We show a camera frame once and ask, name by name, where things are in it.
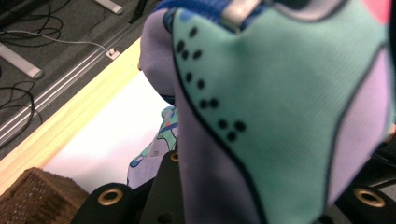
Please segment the white surface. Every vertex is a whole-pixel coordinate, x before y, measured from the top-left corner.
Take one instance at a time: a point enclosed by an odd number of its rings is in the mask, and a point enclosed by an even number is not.
[[[167,106],[140,73],[44,170],[73,178],[89,193],[111,182],[126,184],[129,163],[158,132]]]

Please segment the cloth bag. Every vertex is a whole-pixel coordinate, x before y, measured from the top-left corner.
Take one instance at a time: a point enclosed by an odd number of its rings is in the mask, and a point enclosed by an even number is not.
[[[161,1],[140,66],[176,107],[186,223],[312,223],[333,204],[393,122],[389,4]]]

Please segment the brown basket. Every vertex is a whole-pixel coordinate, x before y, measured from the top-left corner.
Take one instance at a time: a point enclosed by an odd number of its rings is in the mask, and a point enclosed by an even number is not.
[[[70,223],[88,196],[70,178],[31,168],[0,196],[0,224]]]

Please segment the floor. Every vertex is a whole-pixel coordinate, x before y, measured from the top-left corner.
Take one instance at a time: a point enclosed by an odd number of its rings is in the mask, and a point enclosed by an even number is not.
[[[94,1],[48,0],[1,29],[0,43],[40,68],[44,76],[34,80],[0,58],[0,160],[112,62],[103,48],[123,52],[131,46],[157,4],[148,0],[143,16],[131,24],[138,0],[113,2],[123,8],[121,15]]]

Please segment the gray carpet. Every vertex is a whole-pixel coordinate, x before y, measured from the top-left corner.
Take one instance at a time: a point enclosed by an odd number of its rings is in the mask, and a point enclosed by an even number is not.
[[[50,1],[31,12],[32,15],[46,15],[49,8],[54,11],[63,5],[66,0]],[[62,20],[62,35],[59,37],[65,41],[90,41],[106,48],[115,48],[123,52],[131,46],[140,36],[144,20],[154,9],[157,2],[148,0],[144,15],[133,24],[129,19],[134,15],[137,0],[114,0],[113,2],[123,7],[124,12],[116,15],[103,8],[92,0],[71,0],[66,7],[53,14]],[[34,31],[39,29],[46,21],[46,27],[59,28],[61,23],[54,18],[43,18],[37,21],[18,21],[9,25],[4,30]],[[32,80],[17,68],[0,58],[2,74],[0,76],[0,88],[15,86],[31,93],[36,102],[36,112],[25,131],[20,125],[14,134],[5,133],[9,127],[9,121],[18,117],[21,113],[28,117],[30,114],[29,95],[22,91],[0,90],[0,146],[7,139],[13,139],[10,143],[1,147],[0,159],[3,159],[23,139],[32,133],[43,121],[48,119],[73,95],[89,83],[112,61],[107,58],[105,51],[90,44],[65,44],[50,43],[39,48],[26,48],[8,44],[11,35],[0,35],[0,42],[8,48],[20,54],[23,58],[39,67],[44,76],[38,80]],[[41,45],[49,43],[43,37],[28,40],[12,40],[18,45]]]

